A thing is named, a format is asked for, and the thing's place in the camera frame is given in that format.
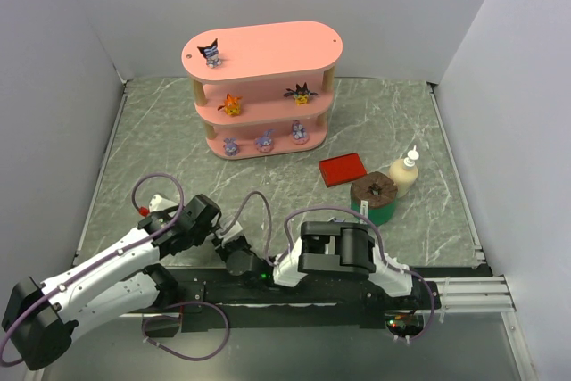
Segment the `small purple bunny figure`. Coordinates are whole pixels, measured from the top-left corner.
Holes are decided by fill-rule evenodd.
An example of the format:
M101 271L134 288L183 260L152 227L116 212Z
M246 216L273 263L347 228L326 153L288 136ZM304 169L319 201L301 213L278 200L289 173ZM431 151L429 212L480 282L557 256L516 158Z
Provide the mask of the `small purple bunny figure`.
M224 139L223 149L224 154L230 157L236 156L240 153L240 146L234 137L226 137Z

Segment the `orange pikachu figure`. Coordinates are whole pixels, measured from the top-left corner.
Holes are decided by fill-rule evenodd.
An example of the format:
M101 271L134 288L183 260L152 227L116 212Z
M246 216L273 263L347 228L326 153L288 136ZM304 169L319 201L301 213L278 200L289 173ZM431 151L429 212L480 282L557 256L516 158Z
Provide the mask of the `orange pikachu figure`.
M241 114L241 101L243 97L226 94L223 104L219 105L217 110L223 111L227 116L238 116Z

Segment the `black winged pikachu figure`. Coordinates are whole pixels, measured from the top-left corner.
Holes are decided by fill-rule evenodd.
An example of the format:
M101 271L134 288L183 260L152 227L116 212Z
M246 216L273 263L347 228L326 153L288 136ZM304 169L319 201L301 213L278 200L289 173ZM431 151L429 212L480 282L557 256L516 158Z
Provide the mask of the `black winged pikachu figure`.
M309 90L307 83L302 86L296 84L295 88L288 88L283 93L283 97L292 98L297 106L308 104L313 97L318 95L317 92Z

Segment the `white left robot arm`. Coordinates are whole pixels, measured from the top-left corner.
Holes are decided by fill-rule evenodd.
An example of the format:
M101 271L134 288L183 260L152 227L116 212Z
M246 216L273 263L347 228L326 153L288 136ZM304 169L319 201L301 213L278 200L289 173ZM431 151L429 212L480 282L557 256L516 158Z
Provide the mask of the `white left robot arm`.
M201 245L219 220L206 195L185 206L150 212L101 253L42 282L27 277L12 289L1 326L30 370L58 360L90 330L135 310L161 310L178 282L161 259Z

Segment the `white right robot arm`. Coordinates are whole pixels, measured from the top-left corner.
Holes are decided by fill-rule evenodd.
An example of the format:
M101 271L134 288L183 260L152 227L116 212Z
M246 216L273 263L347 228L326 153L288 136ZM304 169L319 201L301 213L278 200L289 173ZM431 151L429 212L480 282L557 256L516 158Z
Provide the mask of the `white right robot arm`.
M376 240L357 223L305 222L293 250L263 259L239 225L212 243L230 276L219 303L251 308L334 307L411 313L438 309L439 295L411 269L379 255Z

